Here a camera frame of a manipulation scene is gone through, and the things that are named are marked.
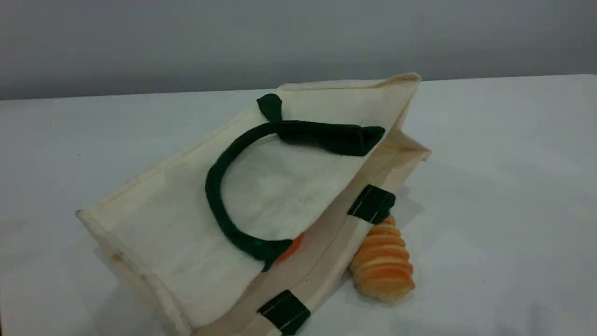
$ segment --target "white tablecloth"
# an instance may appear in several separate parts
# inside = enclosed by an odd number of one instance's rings
[[[4,334],[161,335],[74,212],[267,92],[0,102]],[[301,335],[596,333],[597,76],[423,82],[404,129],[433,151],[393,210],[417,289],[346,279]]]

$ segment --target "cream canvas bag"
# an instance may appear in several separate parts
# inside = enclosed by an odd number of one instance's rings
[[[283,85],[77,216],[173,333],[293,334],[429,155],[401,131],[419,82]]]

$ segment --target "strap loop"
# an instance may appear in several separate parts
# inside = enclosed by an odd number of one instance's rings
[[[286,143],[308,143],[335,154],[365,156],[379,142],[384,132],[385,130],[382,127],[377,126],[361,127],[358,125],[311,123],[294,120],[271,121],[246,131],[220,155],[207,173],[205,180],[207,201],[220,229],[238,249],[257,260],[263,261],[265,263],[263,271],[267,271],[278,256],[290,247],[292,240],[255,238],[243,233],[232,222],[221,198],[221,182],[232,161],[252,143],[274,133],[284,138]]]

